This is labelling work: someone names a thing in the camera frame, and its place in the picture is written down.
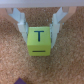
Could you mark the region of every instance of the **speckled brown surface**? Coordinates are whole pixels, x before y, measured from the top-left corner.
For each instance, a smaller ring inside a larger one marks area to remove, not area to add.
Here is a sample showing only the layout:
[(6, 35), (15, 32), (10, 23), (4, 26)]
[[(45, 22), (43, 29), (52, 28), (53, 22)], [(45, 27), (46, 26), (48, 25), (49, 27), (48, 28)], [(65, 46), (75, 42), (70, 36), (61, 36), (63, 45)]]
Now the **speckled brown surface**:
[[(58, 8), (19, 9), (29, 26), (48, 26)], [(0, 84), (84, 84), (84, 7), (63, 25), (49, 57), (30, 57), (21, 34), (0, 16)]]

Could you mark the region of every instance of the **yellow block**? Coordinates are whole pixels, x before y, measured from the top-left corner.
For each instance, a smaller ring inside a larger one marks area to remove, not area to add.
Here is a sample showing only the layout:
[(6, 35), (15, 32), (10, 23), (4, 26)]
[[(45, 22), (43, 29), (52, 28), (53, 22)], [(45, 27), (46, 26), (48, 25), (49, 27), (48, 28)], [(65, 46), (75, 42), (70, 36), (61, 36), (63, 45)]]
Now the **yellow block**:
[(30, 56), (49, 56), (51, 38), (49, 27), (29, 27), (27, 47)]

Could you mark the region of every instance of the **brown carpet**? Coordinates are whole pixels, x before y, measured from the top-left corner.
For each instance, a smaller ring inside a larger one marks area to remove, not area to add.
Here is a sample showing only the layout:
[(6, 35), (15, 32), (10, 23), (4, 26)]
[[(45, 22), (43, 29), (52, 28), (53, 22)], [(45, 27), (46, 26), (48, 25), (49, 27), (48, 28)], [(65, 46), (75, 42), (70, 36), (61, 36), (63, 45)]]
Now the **brown carpet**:
[[(48, 26), (59, 8), (25, 8), (29, 26)], [(0, 16), (0, 84), (84, 84), (84, 7), (63, 25), (48, 57), (30, 57), (15, 27)]]

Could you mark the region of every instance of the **block top face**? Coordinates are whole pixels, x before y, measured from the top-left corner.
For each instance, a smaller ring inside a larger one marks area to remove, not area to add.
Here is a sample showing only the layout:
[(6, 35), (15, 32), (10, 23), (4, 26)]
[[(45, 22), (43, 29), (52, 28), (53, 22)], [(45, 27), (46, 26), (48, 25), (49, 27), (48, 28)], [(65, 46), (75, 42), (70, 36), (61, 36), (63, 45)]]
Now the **block top face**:
[(27, 45), (51, 45), (49, 27), (29, 27)]

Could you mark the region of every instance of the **cork surface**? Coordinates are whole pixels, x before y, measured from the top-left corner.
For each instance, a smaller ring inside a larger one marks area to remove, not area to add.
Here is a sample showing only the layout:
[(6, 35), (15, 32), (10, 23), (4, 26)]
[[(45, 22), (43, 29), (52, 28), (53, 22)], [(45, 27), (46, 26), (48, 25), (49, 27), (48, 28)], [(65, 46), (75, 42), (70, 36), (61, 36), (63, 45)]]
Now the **cork surface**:
[[(48, 26), (59, 8), (21, 9), (29, 26)], [(13, 24), (0, 16), (0, 84), (84, 84), (84, 7), (63, 25), (51, 55), (30, 57)]]

